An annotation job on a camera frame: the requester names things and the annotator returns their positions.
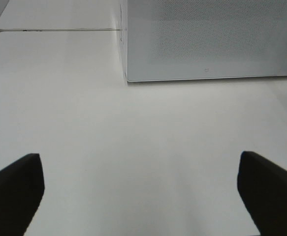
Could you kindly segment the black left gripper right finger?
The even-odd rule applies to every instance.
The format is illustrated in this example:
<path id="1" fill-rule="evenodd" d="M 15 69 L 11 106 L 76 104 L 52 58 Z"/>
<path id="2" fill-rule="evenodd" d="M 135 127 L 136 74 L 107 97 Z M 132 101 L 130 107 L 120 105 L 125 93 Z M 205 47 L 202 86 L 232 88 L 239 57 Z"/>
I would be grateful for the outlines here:
<path id="1" fill-rule="evenodd" d="M 287 170 L 252 152 L 240 156 L 237 190 L 262 236 L 287 236 Z"/>

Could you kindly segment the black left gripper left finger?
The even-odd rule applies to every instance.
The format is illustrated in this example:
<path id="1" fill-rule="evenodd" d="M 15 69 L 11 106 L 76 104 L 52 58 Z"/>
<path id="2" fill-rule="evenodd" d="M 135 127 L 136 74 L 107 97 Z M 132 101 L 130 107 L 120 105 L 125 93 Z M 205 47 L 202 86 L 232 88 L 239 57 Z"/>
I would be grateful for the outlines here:
<path id="1" fill-rule="evenodd" d="M 23 236 L 45 190 L 38 153 L 27 154 L 0 170 L 0 236 Z"/>

